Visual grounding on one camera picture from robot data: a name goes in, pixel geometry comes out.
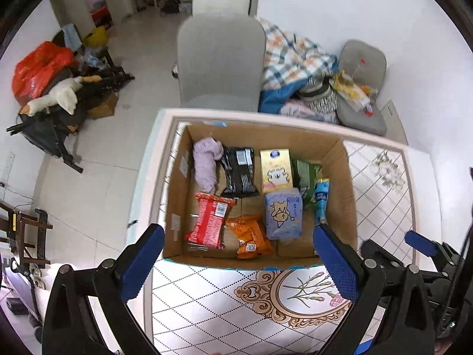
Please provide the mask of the yellow snack bag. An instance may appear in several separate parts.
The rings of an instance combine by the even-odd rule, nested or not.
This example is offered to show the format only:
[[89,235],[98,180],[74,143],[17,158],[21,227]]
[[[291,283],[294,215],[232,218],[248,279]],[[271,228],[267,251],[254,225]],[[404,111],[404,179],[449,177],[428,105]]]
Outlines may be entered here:
[[370,108],[369,96],[343,70],[331,77],[330,86],[355,112]]

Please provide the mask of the green wipes packet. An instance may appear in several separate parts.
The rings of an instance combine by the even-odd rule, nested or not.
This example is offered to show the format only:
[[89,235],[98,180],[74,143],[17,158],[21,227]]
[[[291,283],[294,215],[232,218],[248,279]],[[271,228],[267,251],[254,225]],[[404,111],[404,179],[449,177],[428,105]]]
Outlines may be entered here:
[[292,159],[294,186],[300,191],[305,209],[315,205],[314,193],[318,181],[321,164],[313,164],[305,160]]

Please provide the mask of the yellow tissue pack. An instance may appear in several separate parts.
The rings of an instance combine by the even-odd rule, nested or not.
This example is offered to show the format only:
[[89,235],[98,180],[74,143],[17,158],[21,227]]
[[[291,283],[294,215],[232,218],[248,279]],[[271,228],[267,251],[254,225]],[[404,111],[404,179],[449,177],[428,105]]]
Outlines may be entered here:
[[294,186],[288,149],[261,150],[260,167],[264,193],[290,189]]

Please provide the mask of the red snack packet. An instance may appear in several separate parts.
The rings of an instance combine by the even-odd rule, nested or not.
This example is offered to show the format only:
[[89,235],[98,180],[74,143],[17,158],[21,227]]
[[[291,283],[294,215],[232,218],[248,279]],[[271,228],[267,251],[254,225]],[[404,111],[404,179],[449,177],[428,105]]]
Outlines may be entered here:
[[203,192],[197,192],[195,198],[199,214],[194,229],[185,235],[185,240],[208,249],[223,249],[221,229],[228,212],[237,201]]

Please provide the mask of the blue tube packet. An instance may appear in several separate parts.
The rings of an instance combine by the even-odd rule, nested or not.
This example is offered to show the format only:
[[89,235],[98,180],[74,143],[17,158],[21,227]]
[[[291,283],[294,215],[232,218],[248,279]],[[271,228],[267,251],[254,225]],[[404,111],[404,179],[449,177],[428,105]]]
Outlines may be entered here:
[[316,225],[326,224],[326,209],[330,193],[330,180],[328,178],[319,179],[314,189],[315,200],[315,222]]

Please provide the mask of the grey chair near table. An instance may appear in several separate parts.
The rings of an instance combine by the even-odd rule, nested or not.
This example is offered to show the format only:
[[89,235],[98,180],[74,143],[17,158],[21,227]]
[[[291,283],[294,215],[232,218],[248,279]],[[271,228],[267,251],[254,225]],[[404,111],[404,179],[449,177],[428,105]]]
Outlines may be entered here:
[[177,34],[177,80],[183,108],[256,112],[265,31],[248,15],[197,14]]

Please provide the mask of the small cardboard box on floor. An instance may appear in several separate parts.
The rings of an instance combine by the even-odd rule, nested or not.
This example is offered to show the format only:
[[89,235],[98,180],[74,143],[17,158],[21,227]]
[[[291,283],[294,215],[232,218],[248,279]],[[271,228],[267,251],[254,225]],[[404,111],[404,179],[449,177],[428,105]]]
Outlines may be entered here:
[[88,111],[88,115],[93,120],[113,116],[115,114],[117,102],[118,96],[115,92],[111,91],[103,97],[102,101],[97,106]]

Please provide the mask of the grey chair with clutter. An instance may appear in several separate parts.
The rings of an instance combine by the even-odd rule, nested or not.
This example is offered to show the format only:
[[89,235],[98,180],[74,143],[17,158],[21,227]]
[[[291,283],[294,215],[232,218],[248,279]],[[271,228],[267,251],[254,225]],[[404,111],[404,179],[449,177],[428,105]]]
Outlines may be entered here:
[[374,93],[368,94],[373,114],[368,115],[363,110],[355,112],[338,96],[337,115],[341,125],[372,135],[385,136],[387,128],[376,98],[383,88],[386,65],[385,54],[377,47],[357,39],[350,39],[345,43],[338,66],[352,77],[359,87],[365,86],[374,90]]

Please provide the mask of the black snack packet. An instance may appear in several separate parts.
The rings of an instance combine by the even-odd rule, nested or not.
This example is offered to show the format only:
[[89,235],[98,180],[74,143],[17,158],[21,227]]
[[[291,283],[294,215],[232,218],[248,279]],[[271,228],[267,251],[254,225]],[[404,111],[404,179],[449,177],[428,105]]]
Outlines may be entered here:
[[241,199],[258,196],[259,191],[254,183],[254,149],[224,147],[220,160],[224,169],[226,186],[222,197]]

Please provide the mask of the lavender tissue pack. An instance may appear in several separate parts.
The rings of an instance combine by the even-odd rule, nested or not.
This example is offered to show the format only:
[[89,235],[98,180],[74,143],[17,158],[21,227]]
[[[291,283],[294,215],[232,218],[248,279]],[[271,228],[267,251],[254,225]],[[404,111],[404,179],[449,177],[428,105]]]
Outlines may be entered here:
[[265,231],[269,240],[296,239],[302,236],[303,202],[297,188],[265,195]]

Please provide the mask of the orange snack packet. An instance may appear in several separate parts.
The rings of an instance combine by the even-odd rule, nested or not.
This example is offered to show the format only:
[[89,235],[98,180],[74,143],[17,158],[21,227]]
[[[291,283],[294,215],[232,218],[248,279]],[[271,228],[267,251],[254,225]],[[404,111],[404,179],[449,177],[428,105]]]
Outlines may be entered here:
[[238,239],[239,248],[236,252],[238,259],[250,260],[274,254],[273,246],[262,226],[261,214],[226,219],[225,226]]

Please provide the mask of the white goose plush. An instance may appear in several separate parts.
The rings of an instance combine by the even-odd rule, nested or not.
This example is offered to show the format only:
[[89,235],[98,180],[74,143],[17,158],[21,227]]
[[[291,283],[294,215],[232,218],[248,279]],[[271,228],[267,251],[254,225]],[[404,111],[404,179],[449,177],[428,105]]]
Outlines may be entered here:
[[65,112],[73,115],[78,103],[76,92],[85,83],[98,83],[102,80],[103,78],[99,75],[63,79],[55,84],[46,95],[29,101],[21,108],[19,113],[33,117],[38,112],[43,112],[47,108],[59,105]]

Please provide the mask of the white chair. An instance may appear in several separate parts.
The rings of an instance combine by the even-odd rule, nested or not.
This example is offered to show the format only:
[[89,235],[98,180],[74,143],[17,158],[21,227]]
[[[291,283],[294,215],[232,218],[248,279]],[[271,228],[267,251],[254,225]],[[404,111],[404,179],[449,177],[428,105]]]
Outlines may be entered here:
[[249,15],[251,0],[192,0],[192,14]]

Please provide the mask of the striped black hat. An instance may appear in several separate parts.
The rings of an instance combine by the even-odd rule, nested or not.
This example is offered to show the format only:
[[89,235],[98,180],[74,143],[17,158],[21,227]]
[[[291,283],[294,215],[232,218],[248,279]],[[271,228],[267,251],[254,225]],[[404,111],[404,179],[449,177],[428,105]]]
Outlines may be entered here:
[[309,79],[299,89],[298,97],[314,112],[331,113],[338,108],[338,99],[327,79]]

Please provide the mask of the purple socks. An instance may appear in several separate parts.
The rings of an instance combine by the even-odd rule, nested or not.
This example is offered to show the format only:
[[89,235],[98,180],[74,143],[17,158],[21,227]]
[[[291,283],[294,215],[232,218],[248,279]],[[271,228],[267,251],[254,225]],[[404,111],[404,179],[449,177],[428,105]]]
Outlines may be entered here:
[[200,189],[208,194],[214,194],[217,186],[216,162],[224,155],[220,141],[207,137],[194,143],[193,160],[195,180]]

